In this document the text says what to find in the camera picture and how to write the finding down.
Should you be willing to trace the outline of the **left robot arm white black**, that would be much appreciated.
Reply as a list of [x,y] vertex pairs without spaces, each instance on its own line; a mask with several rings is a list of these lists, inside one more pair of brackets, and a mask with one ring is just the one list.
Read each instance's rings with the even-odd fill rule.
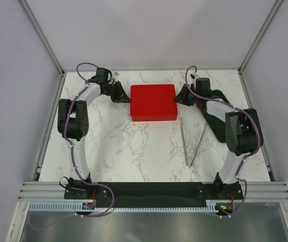
[[93,193],[85,149],[89,131],[88,106],[101,95],[109,96],[113,103],[131,103],[131,99],[109,69],[96,67],[95,75],[84,81],[83,88],[74,98],[59,100],[57,130],[69,148],[72,171],[81,180],[75,192],[87,199]]

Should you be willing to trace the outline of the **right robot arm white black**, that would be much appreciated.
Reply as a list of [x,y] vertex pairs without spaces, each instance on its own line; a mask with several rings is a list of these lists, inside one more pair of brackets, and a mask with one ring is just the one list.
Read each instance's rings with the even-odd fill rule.
[[239,174],[245,160],[256,154],[263,145],[263,134],[257,111],[241,109],[229,103],[220,90],[212,90],[209,78],[190,75],[195,84],[185,83],[174,102],[196,106],[216,139],[225,143],[228,154],[213,186],[213,193],[219,199],[230,195],[234,184],[241,179]]

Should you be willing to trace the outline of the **red box lid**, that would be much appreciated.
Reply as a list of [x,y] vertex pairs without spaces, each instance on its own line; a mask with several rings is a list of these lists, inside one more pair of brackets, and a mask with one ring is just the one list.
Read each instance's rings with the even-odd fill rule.
[[130,87],[130,116],[142,113],[178,113],[173,84],[132,85]]

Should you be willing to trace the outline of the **red chocolate box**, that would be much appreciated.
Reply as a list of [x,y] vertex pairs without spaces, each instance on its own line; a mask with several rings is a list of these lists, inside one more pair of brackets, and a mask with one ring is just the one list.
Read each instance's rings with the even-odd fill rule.
[[162,122],[162,121],[174,121],[177,119],[178,113],[171,114],[152,114],[142,113],[137,115],[131,115],[133,122]]

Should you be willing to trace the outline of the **metal tweezers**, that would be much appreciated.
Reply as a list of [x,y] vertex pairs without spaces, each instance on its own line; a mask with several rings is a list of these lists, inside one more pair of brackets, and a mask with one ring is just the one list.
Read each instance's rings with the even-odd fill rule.
[[202,138],[204,136],[205,130],[207,127],[207,123],[204,123],[202,134],[198,139],[187,139],[185,137],[185,127],[184,127],[184,119],[183,117],[180,117],[180,134],[181,134],[181,140],[183,145],[183,151],[184,151],[184,158],[185,158],[185,167],[187,169],[190,169],[195,161],[195,158],[198,153],[198,149],[200,147],[200,144],[202,142]]

